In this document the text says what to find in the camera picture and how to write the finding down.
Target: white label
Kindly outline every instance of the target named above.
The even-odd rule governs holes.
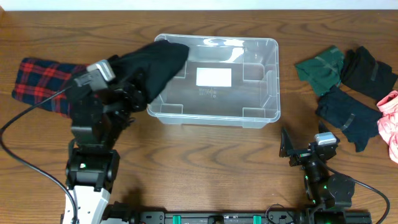
[[[197,68],[197,86],[232,86],[232,69]]]

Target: red plaid shirt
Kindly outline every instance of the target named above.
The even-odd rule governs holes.
[[[19,66],[12,97],[34,105],[61,90],[73,73],[86,69],[86,65],[58,63],[36,58],[24,58]],[[70,105],[64,93],[41,108],[69,117]]]

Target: wooden table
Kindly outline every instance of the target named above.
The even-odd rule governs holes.
[[[152,42],[160,33],[272,37],[279,43],[282,117],[263,129],[172,126],[146,111],[116,145],[121,155],[111,201],[167,210],[265,210],[273,203],[308,203],[303,173],[278,157],[280,129],[289,127],[298,146],[317,133],[317,98],[300,82],[294,64],[331,45],[364,45],[398,73],[397,11],[213,11],[213,12],[6,12],[0,25],[0,123],[28,106],[11,98],[23,57],[93,63]],[[375,108],[375,102],[345,91]],[[34,110],[11,126],[6,144],[23,158],[65,180],[70,120]],[[385,223],[398,222],[398,164],[387,144],[372,138],[355,153],[342,142],[329,165],[384,192],[391,201]],[[51,181],[0,152],[0,223],[58,223],[65,196]],[[368,209],[376,222],[385,209],[377,194],[356,186],[353,208]]]

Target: pink cloth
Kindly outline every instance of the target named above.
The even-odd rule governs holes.
[[[383,117],[377,122],[379,133],[390,145],[391,160],[398,163],[398,91],[390,92],[377,103],[377,107],[383,113]]]

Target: transparent storage container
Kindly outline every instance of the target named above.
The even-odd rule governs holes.
[[[160,34],[189,46],[185,66],[148,106],[164,124],[263,128],[280,117],[278,43],[270,38]]]

